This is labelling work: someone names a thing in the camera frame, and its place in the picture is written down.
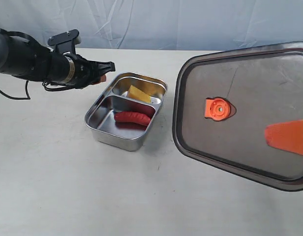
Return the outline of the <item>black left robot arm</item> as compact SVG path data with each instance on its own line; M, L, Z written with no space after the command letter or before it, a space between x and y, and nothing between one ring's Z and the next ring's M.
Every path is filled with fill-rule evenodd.
M32 36L0 29L0 73L41 82L47 91L83 89L100 83L115 64L87 60L76 53L77 29L54 35L42 46Z

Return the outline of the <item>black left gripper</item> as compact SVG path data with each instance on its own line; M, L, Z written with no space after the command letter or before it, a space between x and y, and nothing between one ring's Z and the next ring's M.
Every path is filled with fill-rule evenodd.
M65 85L74 89L103 83L107 80L106 74L115 71L115 64L111 61L92 61L73 54L65 54L65 57L69 62L69 73L65 78Z

